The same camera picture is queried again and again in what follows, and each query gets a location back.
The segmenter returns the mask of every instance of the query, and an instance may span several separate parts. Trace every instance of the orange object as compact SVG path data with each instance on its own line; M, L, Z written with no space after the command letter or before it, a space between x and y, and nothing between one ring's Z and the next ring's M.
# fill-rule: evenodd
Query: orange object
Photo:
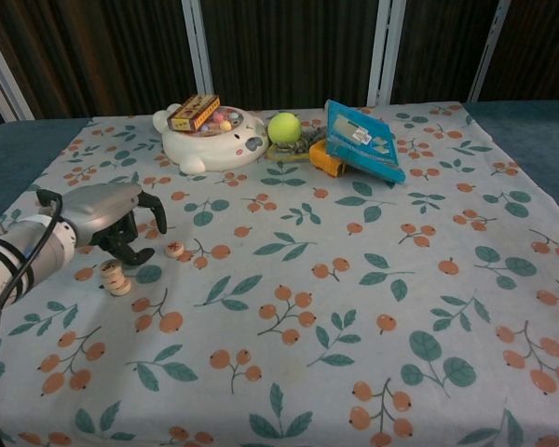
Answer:
M346 170L346 164L339 158L327 154L326 143L327 141L323 139L310 146L308 150L310 162L313 166L327 172L332 177L342 175L344 170Z
M220 106L217 95L193 95L168 117L172 130L194 132Z

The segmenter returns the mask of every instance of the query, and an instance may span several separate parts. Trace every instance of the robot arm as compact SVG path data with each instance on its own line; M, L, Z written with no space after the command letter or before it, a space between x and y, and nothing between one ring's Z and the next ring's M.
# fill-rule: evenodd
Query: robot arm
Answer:
M45 213L15 223L0 236L0 294L46 232L53 213L49 206L52 195L49 191L37 191ZM166 214L161 202L137 184L83 186L61 199L61 215L46 245L0 307L14 303L68 264L77 247L97 245L124 264L146 262L154 254L153 249L135 252L129 246L138 236L133 214L135 207L149 208L156 217L159 232L165 234L167 231Z

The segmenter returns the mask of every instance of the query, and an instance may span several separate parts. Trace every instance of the white toy bowl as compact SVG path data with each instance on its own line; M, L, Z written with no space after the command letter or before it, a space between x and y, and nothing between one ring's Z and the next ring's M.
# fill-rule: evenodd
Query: white toy bowl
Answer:
M251 163L267 150L263 121L248 112L219 107L216 114L224 116L231 125L230 130L220 129L222 123L215 123L212 115L197 132L179 132L168 126L168 116L179 106L172 104L156 112L153 125L161 133L164 152L184 174L234 169Z

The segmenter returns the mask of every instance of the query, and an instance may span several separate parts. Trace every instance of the tennis ball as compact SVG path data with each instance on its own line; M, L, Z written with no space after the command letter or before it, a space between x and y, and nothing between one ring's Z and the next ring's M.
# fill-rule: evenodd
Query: tennis ball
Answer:
M302 128L296 116L281 112L271 118L267 133L272 142L296 142L300 138Z

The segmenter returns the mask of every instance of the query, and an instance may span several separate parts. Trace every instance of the blue book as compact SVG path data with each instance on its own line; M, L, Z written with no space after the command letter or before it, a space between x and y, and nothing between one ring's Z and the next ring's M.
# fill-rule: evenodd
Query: blue book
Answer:
M406 176L389 126L339 102L328 103L327 154L389 182L403 183Z

